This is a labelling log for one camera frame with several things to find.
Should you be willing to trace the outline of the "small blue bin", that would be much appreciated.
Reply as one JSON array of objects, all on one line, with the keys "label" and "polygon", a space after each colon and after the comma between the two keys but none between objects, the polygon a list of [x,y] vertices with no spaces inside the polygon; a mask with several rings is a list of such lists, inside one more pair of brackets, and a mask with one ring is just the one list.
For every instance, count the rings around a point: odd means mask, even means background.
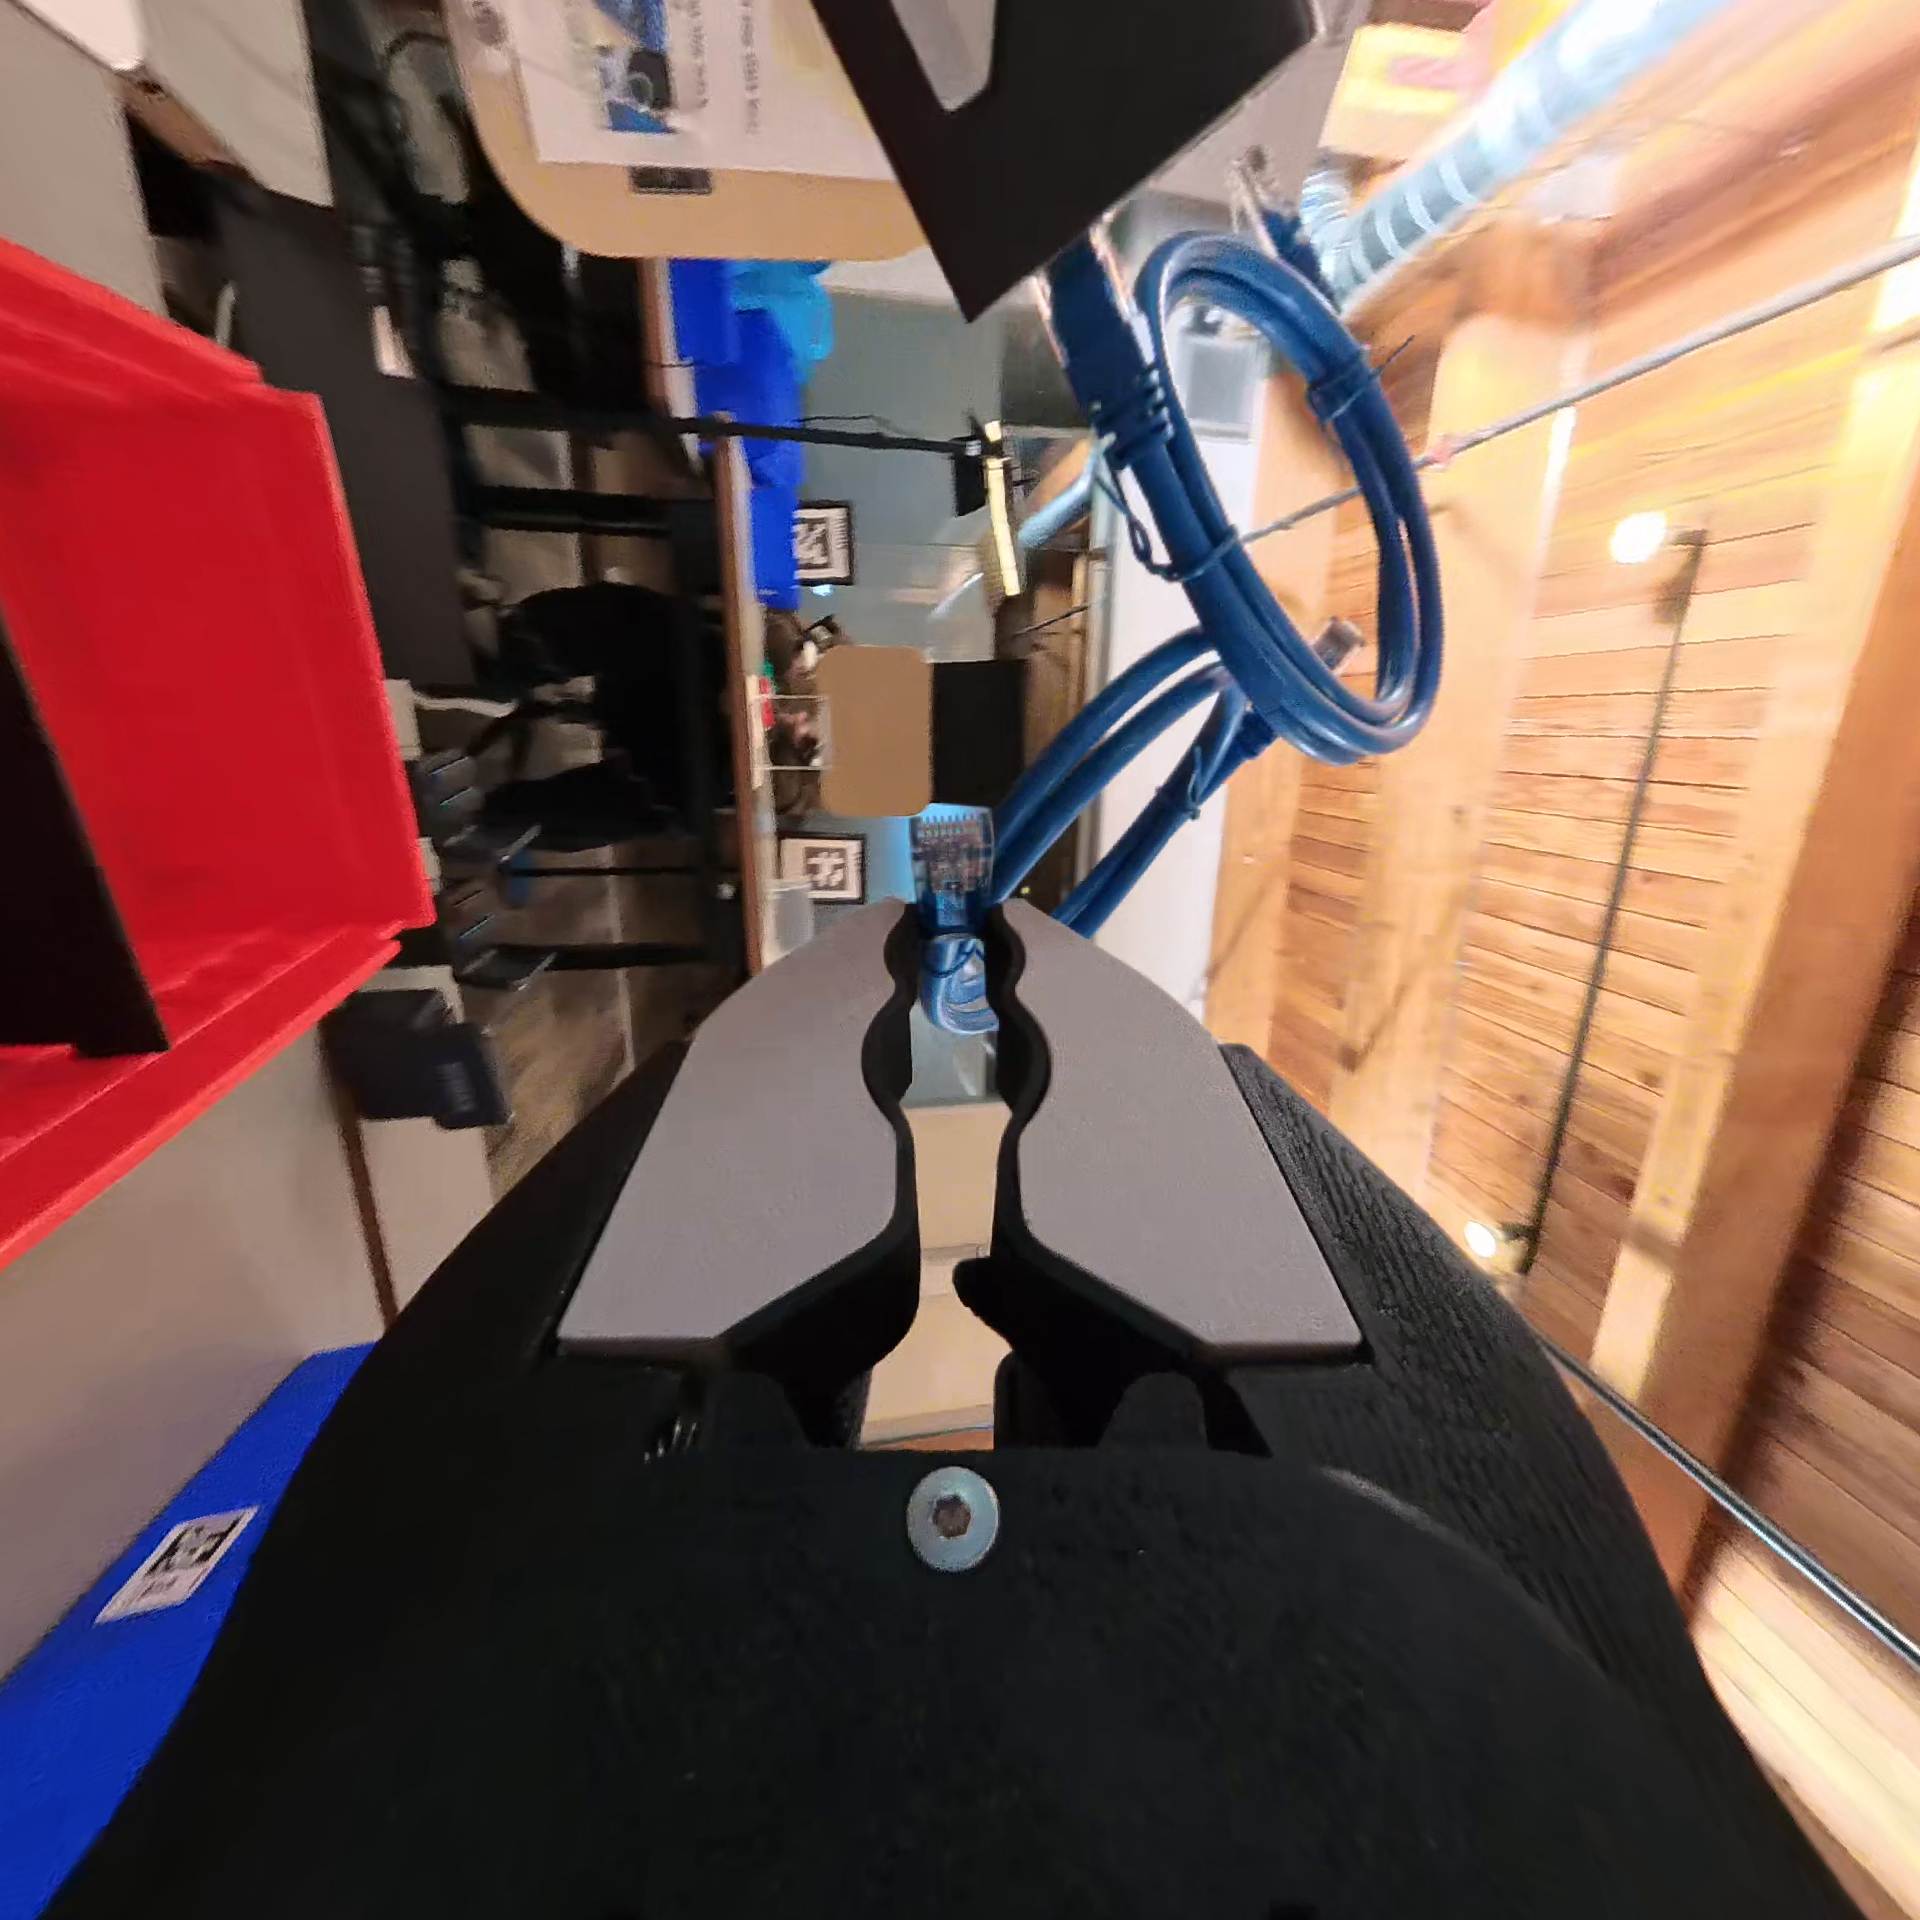
[{"label": "small blue bin", "polygon": [[[809,373],[832,351],[822,260],[676,259],[668,268],[678,356],[695,414],[798,427]],[[796,513],[807,452],[790,438],[742,438],[752,483],[752,567],[769,610],[800,607]]]}]

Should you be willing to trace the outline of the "black ethernet adapter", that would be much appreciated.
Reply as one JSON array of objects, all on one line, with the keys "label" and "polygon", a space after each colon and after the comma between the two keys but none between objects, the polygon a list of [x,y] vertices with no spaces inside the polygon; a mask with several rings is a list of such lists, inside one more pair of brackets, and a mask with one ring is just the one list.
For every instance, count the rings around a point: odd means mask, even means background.
[{"label": "black ethernet adapter", "polygon": [[997,3],[943,111],[893,3],[815,3],[957,311],[977,319],[1326,37],[1308,3]]}]

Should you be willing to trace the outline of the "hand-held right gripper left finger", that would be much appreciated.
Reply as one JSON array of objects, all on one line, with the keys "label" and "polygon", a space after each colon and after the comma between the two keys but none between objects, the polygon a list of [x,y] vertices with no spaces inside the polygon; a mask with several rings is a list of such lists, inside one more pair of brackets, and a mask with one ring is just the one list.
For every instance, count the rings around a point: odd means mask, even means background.
[{"label": "hand-held right gripper left finger", "polygon": [[698,1028],[558,1324],[565,1361],[766,1375],[809,1441],[856,1438],[920,1302],[904,1122],[920,942],[871,902]]}]

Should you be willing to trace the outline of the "brown-edged work desk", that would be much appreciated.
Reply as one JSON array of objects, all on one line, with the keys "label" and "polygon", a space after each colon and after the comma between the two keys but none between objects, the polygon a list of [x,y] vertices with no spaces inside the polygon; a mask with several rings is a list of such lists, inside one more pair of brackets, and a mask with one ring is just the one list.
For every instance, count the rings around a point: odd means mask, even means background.
[{"label": "brown-edged work desk", "polygon": [[688,463],[703,446],[710,447],[701,474],[712,507],[718,607],[727,645],[727,729],[736,785],[733,887],[742,969],[754,975],[767,962],[774,927],[776,815],[760,727],[762,619],[752,567],[752,477],[741,446],[725,434],[732,418],[701,423],[693,417],[693,364],[678,342],[670,263],[649,257],[634,274],[642,396]]}]

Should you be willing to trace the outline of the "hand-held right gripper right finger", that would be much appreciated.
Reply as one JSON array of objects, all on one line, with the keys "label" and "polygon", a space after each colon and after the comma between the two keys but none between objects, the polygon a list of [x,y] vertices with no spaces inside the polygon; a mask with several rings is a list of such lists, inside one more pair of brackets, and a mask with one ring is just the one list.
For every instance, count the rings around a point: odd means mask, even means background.
[{"label": "hand-held right gripper right finger", "polygon": [[1001,1449],[1261,1449],[1244,1373],[1364,1361],[1364,1332],[1221,1045],[1029,902],[982,935],[1005,1124],[957,1297],[1005,1343]]}]

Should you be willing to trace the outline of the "silver ribbed air duct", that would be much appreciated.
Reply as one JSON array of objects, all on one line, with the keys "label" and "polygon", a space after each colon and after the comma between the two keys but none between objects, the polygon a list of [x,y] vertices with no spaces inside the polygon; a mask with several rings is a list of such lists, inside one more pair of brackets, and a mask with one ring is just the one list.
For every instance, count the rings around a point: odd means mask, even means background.
[{"label": "silver ribbed air duct", "polygon": [[1505,65],[1422,161],[1314,237],[1340,313],[1496,198],[1688,37],[1714,4],[1583,3]]}]

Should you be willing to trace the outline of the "blue storage bin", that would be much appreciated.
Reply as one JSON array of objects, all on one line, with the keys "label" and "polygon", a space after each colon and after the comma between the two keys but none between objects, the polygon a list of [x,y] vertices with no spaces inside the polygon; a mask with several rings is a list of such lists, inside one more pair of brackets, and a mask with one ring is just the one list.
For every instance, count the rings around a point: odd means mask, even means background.
[{"label": "blue storage bin", "polygon": [[173,1726],[370,1343],[280,1379],[2,1687],[2,1916],[33,1917]]}]

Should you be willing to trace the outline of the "printed instruction sheet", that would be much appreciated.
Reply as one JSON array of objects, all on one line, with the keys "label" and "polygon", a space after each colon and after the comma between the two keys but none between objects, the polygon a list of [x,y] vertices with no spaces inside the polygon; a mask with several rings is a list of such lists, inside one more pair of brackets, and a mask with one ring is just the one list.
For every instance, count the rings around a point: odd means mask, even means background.
[{"label": "printed instruction sheet", "polygon": [[893,175],[810,4],[498,9],[541,161],[864,182]]}]

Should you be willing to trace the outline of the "black wall panel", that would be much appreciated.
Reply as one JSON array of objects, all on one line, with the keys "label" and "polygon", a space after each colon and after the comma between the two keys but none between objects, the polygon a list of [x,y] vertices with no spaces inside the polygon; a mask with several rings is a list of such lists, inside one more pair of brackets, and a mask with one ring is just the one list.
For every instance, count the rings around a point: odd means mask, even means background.
[{"label": "black wall panel", "polygon": [[930,802],[997,809],[1024,773],[1025,663],[930,668]]}]

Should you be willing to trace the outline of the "red storage bin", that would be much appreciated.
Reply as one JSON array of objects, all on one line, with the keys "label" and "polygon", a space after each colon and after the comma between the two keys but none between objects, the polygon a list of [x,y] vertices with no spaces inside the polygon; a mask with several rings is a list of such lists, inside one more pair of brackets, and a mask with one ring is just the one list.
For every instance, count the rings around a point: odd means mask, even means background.
[{"label": "red storage bin", "polygon": [[2,625],[162,1053],[2,1045],[13,1259],[430,921],[320,401],[2,244]]}]

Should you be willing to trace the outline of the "black usb charger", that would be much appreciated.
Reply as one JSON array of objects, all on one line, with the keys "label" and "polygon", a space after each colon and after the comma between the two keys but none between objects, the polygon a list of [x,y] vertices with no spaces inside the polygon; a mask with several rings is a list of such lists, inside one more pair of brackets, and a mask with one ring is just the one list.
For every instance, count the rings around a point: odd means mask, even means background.
[{"label": "black usb charger", "polygon": [[498,927],[502,900],[492,881],[453,875],[433,894],[438,965],[466,993],[514,997],[552,974],[558,948],[517,942]]},{"label": "black usb charger", "polygon": [[321,1020],[320,1037],[359,1121],[432,1121],[444,1132],[511,1121],[492,1037],[453,1015],[441,993],[359,993]]},{"label": "black usb charger", "polygon": [[518,849],[488,825],[487,788],[474,761],[458,749],[424,751],[401,764],[423,842],[441,859],[492,866]]}]

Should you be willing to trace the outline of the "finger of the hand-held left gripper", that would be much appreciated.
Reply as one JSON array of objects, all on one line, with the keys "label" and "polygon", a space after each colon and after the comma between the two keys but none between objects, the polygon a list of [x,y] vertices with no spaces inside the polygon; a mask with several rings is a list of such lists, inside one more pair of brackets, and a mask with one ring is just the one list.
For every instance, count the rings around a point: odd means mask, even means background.
[{"label": "finger of the hand-held left gripper", "polygon": [[895,3],[895,19],[943,111],[970,106],[994,67],[994,3]]}]

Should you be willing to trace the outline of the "white side table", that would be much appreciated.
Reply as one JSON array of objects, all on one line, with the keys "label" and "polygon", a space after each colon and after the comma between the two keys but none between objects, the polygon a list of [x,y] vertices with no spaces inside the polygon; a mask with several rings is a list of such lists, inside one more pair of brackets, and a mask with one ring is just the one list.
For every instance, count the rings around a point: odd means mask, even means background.
[{"label": "white side table", "polygon": [[[446,966],[385,966],[359,993],[385,990],[441,993],[453,1015],[469,1020],[461,990]],[[367,1244],[374,1308],[391,1324],[493,1205],[487,1130],[444,1132],[432,1121],[359,1121],[327,1053],[321,1063]]]}]

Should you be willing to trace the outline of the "black plastic bin divider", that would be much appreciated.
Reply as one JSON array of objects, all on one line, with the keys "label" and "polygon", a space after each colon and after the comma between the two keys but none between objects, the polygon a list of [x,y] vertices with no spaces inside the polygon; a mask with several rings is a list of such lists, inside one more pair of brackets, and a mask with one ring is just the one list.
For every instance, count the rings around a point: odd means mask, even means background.
[{"label": "black plastic bin divider", "polygon": [[169,1049],[10,639],[2,639],[2,1045],[88,1060]]}]

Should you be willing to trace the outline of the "black light stand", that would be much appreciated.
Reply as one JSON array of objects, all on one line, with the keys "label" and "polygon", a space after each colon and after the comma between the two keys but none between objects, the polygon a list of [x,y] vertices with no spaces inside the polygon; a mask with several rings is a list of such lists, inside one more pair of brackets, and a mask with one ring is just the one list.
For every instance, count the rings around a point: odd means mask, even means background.
[{"label": "black light stand", "polygon": [[[1009,460],[997,423],[970,423],[965,434],[930,438],[889,427],[847,427],[830,423],[754,423],[725,414],[668,417],[650,404],[583,406],[534,391],[474,386],[433,388],[432,401],[450,434],[471,427],[526,429],[568,438],[610,438],[638,433],[661,450],[682,441],[695,447],[732,447],[736,441],[911,452],[934,457],[950,468],[952,503],[959,514],[984,513],[989,573],[1014,593],[1024,582],[1022,549],[1014,527]],[[560,537],[670,539],[686,518],[678,501],[613,493],[594,487],[505,487],[464,483],[457,487],[458,516],[477,530]]]}]

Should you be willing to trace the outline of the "clear acrylic stand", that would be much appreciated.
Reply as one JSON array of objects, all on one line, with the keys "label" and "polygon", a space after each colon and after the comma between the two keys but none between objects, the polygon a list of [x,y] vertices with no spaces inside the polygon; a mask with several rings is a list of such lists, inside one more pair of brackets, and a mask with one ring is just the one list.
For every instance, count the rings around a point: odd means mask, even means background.
[{"label": "clear acrylic stand", "polygon": [[786,687],[767,674],[744,682],[754,765],[772,773],[822,773],[832,759],[825,694],[813,686]]}]

